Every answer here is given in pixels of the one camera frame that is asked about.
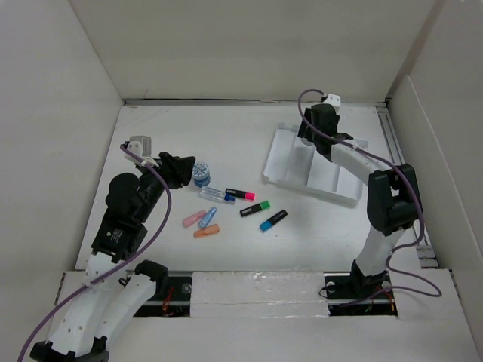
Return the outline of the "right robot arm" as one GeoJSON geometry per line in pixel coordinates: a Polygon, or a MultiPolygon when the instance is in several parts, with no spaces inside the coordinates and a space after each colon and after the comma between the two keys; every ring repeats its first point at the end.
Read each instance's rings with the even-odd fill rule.
{"type": "Polygon", "coordinates": [[[349,280],[341,286],[353,298],[365,297],[383,282],[388,256],[418,218],[412,196],[419,201],[420,193],[411,165],[394,165],[379,156],[370,156],[352,136],[337,130],[339,120],[332,105],[316,104],[303,112],[297,136],[368,187],[370,231],[362,251],[352,262],[349,280]]]}

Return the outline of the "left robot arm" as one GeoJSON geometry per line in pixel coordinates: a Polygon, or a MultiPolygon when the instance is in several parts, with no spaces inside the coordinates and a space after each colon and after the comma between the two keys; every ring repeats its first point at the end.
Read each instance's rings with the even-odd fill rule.
{"type": "Polygon", "coordinates": [[[58,304],[69,304],[58,328],[29,353],[34,361],[107,361],[109,350],[149,299],[169,288],[168,268],[143,260],[128,266],[149,243],[145,222],[163,194],[189,185],[195,157],[167,152],[157,159],[129,152],[141,175],[121,173],[109,184],[106,212],[91,245],[82,285],[58,304]]]}

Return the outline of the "blue slime jar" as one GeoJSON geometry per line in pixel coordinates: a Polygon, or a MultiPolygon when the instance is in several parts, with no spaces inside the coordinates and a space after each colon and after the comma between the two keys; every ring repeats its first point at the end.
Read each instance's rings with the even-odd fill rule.
{"type": "Polygon", "coordinates": [[[300,139],[300,141],[306,146],[313,146],[313,143],[306,139],[300,139]]]}
{"type": "Polygon", "coordinates": [[[201,188],[203,186],[208,186],[211,182],[211,174],[209,167],[204,162],[196,162],[192,169],[192,180],[194,184],[201,188]]]}

